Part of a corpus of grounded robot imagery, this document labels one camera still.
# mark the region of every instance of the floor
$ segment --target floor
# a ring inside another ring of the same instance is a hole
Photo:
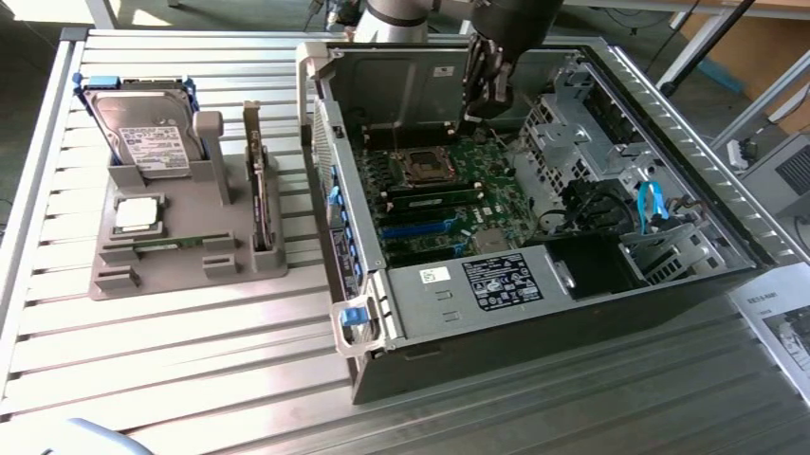
[[[302,30],[307,6],[307,0],[184,0],[182,6],[172,9],[164,0],[122,0],[118,20],[122,27],[138,28],[148,28],[140,24],[168,24],[166,27],[176,29]],[[563,7],[553,33],[602,36],[611,44],[622,46],[637,63],[646,67],[671,33],[669,17],[663,12],[642,11],[637,14],[627,10]],[[322,13],[313,18],[307,29],[321,30],[323,22]],[[431,17],[430,24],[443,32],[458,31],[459,23],[449,18]],[[0,100],[8,106],[0,112],[0,198],[10,201],[24,165],[63,26],[15,21],[8,9],[0,9],[0,59],[4,63]],[[685,45],[686,40],[675,36],[650,69],[651,79],[663,73]],[[750,103],[745,96],[722,88],[698,71],[681,86],[673,100],[706,140],[721,132]],[[773,128],[769,135],[761,137],[762,148],[768,150],[784,137]],[[10,210],[11,204],[0,202],[0,223],[6,222]]]

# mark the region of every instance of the metal slotted surface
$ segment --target metal slotted surface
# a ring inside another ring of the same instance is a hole
[[[808,408],[725,300],[646,333],[351,406],[294,121],[294,46],[313,37],[331,35],[102,30],[76,44],[86,76],[188,74],[203,109],[223,112],[226,153],[244,147],[242,102],[262,101],[292,268],[87,298],[108,151],[63,93],[3,335],[0,453],[40,453],[64,417],[171,455],[806,453]]]

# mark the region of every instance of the hard drive label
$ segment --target hard drive label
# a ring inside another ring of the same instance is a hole
[[[543,299],[523,254],[471,261],[463,267],[483,311]]]
[[[188,157],[176,126],[119,128],[118,131],[142,171],[188,168]]]

